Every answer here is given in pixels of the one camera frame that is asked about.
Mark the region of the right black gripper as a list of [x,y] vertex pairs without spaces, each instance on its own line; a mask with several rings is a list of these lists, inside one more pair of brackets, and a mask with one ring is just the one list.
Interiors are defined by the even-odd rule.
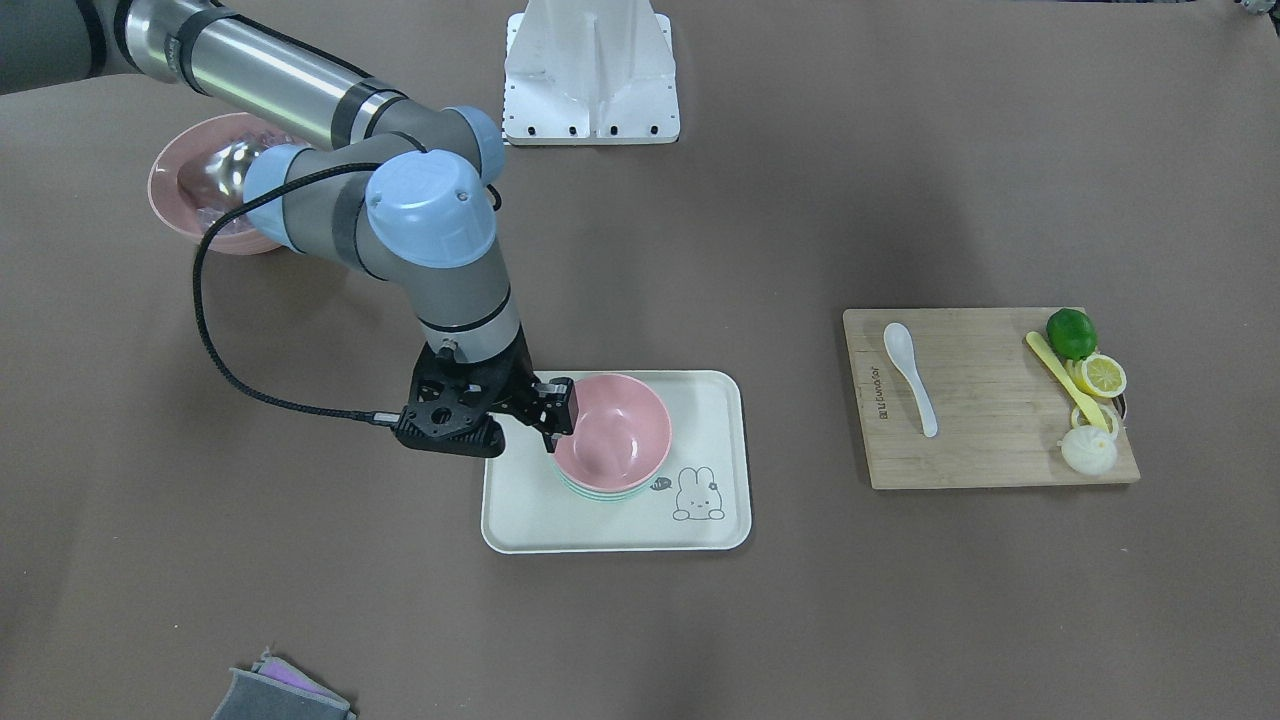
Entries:
[[425,346],[413,368],[410,398],[393,425],[406,447],[466,457],[497,457],[506,436],[494,416],[508,415],[541,436],[553,454],[571,436],[579,416],[568,377],[539,382],[524,331],[494,357],[457,363]]

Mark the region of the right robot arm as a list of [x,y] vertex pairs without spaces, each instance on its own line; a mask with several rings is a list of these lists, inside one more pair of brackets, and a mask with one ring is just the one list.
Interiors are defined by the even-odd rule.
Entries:
[[[470,106],[425,108],[356,65],[221,1],[5,1],[3,92],[137,73],[248,111],[292,137],[248,165],[239,201],[198,242],[198,336],[224,378],[259,402],[389,428],[406,447],[497,457],[497,415],[573,433],[573,382],[532,369],[506,260],[493,182],[500,131]],[[399,286],[425,343],[399,411],[297,404],[234,375],[204,309],[215,234],[244,217],[294,252]]]

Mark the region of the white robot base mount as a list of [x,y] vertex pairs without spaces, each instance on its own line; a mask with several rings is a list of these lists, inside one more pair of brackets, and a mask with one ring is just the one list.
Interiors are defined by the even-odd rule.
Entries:
[[512,146],[675,143],[671,19],[649,1],[530,1],[506,22],[502,129]]

